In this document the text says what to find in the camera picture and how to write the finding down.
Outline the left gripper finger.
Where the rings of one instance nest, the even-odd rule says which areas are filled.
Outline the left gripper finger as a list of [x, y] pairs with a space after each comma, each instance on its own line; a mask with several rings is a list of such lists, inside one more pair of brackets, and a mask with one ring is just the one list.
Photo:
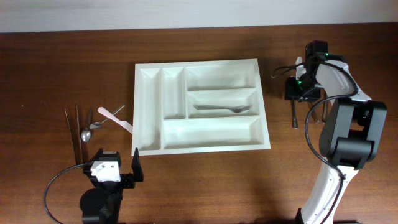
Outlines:
[[100, 148], [100, 149], [96, 152], [96, 154], [91, 158], [91, 161], [92, 161], [92, 162], [94, 162], [94, 161], [99, 161], [99, 160], [101, 159], [102, 155], [103, 155], [103, 149]]
[[141, 162], [139, 159], [139, 150], [135, 148], [134, 155], [132, 159], [131, 168], [133, 171], [134, 181], [135, 182], [143, 182], [144, 181], [144, 174], [141, 167]]

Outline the steel tablespoon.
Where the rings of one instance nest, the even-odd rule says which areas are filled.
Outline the steel tablespoon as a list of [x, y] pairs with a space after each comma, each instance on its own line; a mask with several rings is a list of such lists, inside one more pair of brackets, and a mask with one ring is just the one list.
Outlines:
[[323, 110], [322, 110], [322, 123], [326, 123], [326, 119], [328, 116], [328, 102], [323, 102]]
[[295, 100], [291, 99], [290, 104], [291, 104], [291, 109], [292, 109], [292, 127], [294, 129], [297, 129], [299, 126], [298, 126], [296, 109], [295, 109]]

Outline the steel fork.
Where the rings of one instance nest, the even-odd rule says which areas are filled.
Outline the steel fork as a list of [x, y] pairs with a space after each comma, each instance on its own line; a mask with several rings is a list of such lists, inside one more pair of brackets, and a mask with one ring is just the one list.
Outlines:
[[230, 110], [233, 113], [242, 113], [243, 111], [250, 109], [250, 106], [248, 105], [235, 106], [235, 107], [214, 106], [214, 105], [193, 105], [193, 107], [197, 110]]
[[[308, 102], [308, 107], [309, 107], [310, 109], [312, 109], [313, 103], [312, 103], [311, 101]], [[312, 111], [311, 117], [312, 117], [312, 119], [313, 119], [313, 121], [314, 121], [315, 124], [318, 124], [318, 123], [320, 122], [320, 120], [318, 119], [318, 116], [317, 116], [317, 113], [316, 113], [315, 110]]]

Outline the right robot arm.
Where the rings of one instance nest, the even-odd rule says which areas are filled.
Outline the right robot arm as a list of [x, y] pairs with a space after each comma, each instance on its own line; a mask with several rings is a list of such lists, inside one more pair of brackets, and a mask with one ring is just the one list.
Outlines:
[[307, 121], [319, 106], [324, 115], [319, 149], [309, 146], [322, 165], [294, 222], [333, 223], [348, 184], [377, 154], [387, 107], [360, 89], [344, 56], [329, 53], [325, 41], [307, 44], [305, 58], [299, 57], [285, 69], [296, 71], [296, 76], [286, 80], [285, 99], [310, 103]]

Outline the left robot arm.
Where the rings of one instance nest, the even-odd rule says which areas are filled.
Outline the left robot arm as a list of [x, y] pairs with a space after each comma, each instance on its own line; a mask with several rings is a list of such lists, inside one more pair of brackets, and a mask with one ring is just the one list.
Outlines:
[[83, 223], [119, 221], [123, 190], [133, 189], [137, 182], [144, 181], [139, 150], [134, 150], [131, 173], [120, 173], [120, 167], [120, 153], [102, 149], [83, 166], [83, 173], [93, 184], [93, 188], [87, 190], [80, 199]]

